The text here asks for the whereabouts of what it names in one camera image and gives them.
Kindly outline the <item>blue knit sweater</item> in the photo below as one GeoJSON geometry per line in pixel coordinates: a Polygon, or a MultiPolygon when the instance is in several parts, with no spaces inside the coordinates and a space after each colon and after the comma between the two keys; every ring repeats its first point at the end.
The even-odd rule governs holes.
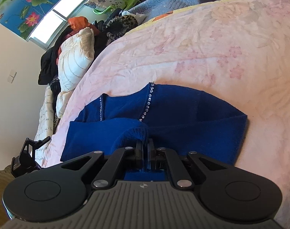
{"type": "Polygon", "coordinates": [[[69,124],[61,161],[152,141],[181,156],[196,151],[233,165],[246,124],[246,114],[206,92],[149,83],[134,94],[102,94],[86,105],[69,124]]]}

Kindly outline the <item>black clothes pile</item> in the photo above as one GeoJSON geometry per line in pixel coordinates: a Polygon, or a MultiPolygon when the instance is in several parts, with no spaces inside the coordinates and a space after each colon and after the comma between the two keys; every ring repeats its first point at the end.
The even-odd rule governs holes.
{"type": "Polygon", "coordinates": [[[40,74],[38,76],[39,85],[49,84],[53,78],[58,74],[56,59],[58,58],[58,50],[61,44],[66,40],[65,37],[70,34],[73,29],[67,26],[63,32],[56,39],[53,47],[49,48],[40,60],[40,74]]]}

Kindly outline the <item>white scripted sheet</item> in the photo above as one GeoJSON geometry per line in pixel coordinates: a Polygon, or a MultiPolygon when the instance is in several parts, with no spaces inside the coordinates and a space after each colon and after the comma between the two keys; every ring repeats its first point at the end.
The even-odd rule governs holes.
{"type": "MultiPolygon", "coordinates": [[[[39,113],[39,125],[35,136],[35,141],[43,140],[48,136],[52,136],[54,131],[54,109],[53,109],[53,93],[48,85],[45,89],[43,105],[39,113]]],[[[36,162],[43,166],[45,150],[49,146],[49,142],[35,151],[36,162]]]]}

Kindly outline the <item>white quilted pillow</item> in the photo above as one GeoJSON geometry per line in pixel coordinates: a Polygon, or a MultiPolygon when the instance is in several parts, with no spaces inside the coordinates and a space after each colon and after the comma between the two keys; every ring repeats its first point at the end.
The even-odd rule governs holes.
{"type": "Polygon", "coordinates": [[[94,60],[94,31],[86,27],[66,39],[58,58],[61,91],[56,100],[56,115],[61,118],[73,91],[94,60]]]}

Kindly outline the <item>bright window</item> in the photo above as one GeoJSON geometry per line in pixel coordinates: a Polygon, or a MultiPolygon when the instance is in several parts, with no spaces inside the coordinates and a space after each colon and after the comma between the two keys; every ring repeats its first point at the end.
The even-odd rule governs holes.
{"type": "Polygon", "coordinates": [[[60,0],[39,22],[29,36],[29,41],[47,50],[76,15],[86,0],[60,0]]]}

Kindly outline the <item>leopard print garment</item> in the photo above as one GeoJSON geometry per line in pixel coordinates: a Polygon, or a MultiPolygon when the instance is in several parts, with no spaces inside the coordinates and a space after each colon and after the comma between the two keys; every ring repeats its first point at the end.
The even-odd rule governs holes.
{"type": "Polygon", "coordinates": [[[138,21],[134,16],[124,15],[111,19],[107,23],[104,31],[111,41],[115,41],[124,36],[130,30],[136,28],[138,25],[138,21]]]}

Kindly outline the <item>pink floral bedspread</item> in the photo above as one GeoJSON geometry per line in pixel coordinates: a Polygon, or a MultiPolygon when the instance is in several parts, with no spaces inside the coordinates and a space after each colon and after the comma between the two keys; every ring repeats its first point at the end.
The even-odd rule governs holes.
{"type": "Polygon", "coordinates": [[[203,90],[248,116],[237,166],[281,189],[290,228],[290,0],[220,0],[150,20],[107,46],[77,85],[43,166],[60,162],[70,121],[102,93],[150,82],[203,90]]]}

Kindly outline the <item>orange garment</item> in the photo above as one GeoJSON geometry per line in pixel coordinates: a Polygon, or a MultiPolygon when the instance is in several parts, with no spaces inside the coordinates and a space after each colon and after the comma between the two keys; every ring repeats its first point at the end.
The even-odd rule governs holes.
{"type": "Polygon", "coordinates": [[[90,27],[90,23],[88,22],[88,19],[86,17],[73,17],[68,19],[68,23],[72,29],[72,32],[70,35],[74,35],[78,33],[80,30],[90,27]]]}

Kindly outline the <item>floral grey cushion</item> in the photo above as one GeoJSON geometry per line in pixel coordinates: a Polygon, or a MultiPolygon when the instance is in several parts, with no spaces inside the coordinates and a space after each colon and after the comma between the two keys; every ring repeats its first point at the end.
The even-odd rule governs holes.
{"type": "Polygon", "coordinates": [[[103,12],[109,7],[124,9],[126,3],[123,0],[87,0],[85,6],[103,12]]]}

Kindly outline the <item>green plastic chair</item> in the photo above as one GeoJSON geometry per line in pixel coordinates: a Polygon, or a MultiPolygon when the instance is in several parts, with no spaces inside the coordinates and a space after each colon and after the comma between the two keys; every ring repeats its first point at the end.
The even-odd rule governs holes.
{"type": "Polygon", "coordinates": [[[88,6],[97,15],[107,14],[116,9],[129,10],[139,4],[140,0],[88,0],[88,6]]]}

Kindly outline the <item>blue grey quilted blanket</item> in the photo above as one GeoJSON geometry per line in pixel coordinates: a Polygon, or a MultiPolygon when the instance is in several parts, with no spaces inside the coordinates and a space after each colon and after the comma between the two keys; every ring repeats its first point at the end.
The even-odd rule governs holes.
{"type": "Polygon", "coordinates": [[[188,6],[198,5],[216,0],[145,0],[129,10],[131,14],[146,15],[144,21],[149,21],[159,15],[181,9],[188,6]]]}

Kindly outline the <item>white wall switch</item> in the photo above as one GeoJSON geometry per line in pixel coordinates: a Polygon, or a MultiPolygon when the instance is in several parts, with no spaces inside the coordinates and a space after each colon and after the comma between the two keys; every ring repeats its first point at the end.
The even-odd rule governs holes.
{"type": "Polygon", "coordinates": [[[10,73],[9,73],[9,76],[7,78],[7,81],[9,83],[12,83],[13,80],[15,79],[15,76],[16,76],[16,71],[15,70],[11,70],[10,73]]]}

